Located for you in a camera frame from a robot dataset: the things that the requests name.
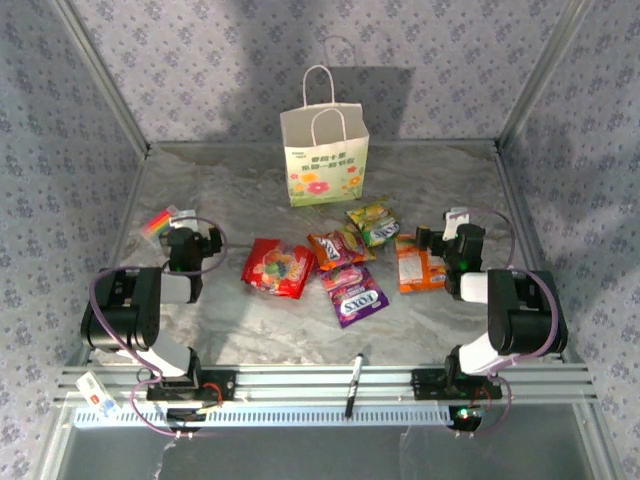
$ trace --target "purple candy bag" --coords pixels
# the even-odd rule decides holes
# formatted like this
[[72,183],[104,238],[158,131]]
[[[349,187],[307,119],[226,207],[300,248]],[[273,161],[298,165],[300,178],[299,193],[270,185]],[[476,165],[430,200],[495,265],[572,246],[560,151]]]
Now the purple candy bag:
[[343,328],[389,305],[369,270],[361,265],[322,272],[320,278]]

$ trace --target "red candy bag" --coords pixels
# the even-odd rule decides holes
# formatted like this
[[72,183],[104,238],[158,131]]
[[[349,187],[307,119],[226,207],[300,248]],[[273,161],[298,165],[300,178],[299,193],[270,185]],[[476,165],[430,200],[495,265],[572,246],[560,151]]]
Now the red candy bag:
[[256,238],[242,280],[280,297],[300,298],[315,263],[307,247],[290,247],[278,239]]

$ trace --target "patterned wallpaper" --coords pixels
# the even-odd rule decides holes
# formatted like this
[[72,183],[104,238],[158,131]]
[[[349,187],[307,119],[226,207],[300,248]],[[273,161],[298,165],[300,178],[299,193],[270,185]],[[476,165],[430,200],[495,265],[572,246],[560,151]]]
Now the patterned wallpaper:
[[46,0],[0,2],[0,478],[38,463],[137,165]]
[[280,139],[317,63],[376,140],[495,138],[566,1],[74,3],[147,141],[244,142]]
[[640,479],[640,4],[595,3],[506,152],[629,478]]

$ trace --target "orange snack package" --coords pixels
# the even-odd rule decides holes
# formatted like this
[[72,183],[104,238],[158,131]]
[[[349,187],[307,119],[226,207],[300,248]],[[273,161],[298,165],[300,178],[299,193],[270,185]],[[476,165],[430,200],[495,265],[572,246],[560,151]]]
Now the orange snack package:
[[308,235],[307,239],[316,254],[320,270],[328,271],[342,265],[376,259],[376,254],[369,250],[354,225],[345,225],[325,235]]
[[396,237],[398,289],[400,293],[436,290],[444,287],[446,269],[440,257],[416,247],[414,235]]

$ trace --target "black marker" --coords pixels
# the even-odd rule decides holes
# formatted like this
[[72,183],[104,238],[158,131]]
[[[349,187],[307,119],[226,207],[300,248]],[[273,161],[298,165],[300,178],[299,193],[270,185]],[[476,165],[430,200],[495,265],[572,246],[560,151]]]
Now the black marker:
[[360,373],[362,373],[362,362],[364,361],[364,355],[359,353],[356,357],[356,364],[353,367],[353,376],[351,377],[351,383],[349,384],[349,395],[347,397],[347,409],[344,412],[344,416],[351,418],[353,413],[353,404],[356,403],[356,392],[358,391],[358,382],[360,381]]

